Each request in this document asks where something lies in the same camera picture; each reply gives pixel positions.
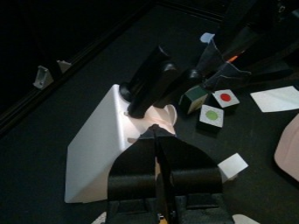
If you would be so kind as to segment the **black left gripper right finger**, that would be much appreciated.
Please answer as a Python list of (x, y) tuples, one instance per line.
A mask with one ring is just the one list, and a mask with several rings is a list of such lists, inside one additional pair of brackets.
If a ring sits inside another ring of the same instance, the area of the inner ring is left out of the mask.
[(209, 156), (157, 125), (156, 158), (169, 224), (223, 224), (220, 169)]

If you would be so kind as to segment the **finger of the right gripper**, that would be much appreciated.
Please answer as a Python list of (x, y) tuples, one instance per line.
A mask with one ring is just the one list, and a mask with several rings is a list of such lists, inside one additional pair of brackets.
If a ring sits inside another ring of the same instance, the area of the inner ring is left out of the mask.
[(225, 64), (220, 50), (211, 40), (205, 46), (205, 49), (200, 55), (199, 63), (196, 69), (199, 70), (201, 76), (207, 78), (212, 73), (215, 73), (220, 67)]
[(225, 63), (201, 85), (209, 91), (240, 88), (248, 83), (249, 76), (249, 71), (239, 70), (231, 63)]

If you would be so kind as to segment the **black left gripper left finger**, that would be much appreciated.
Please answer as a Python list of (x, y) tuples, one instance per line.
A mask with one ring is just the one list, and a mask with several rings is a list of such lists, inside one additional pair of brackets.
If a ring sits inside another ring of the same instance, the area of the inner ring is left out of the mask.
[(107, 178), (107, 199), (140, 200), (155, 197), (155, 131), (151, 126), (117, 156)]

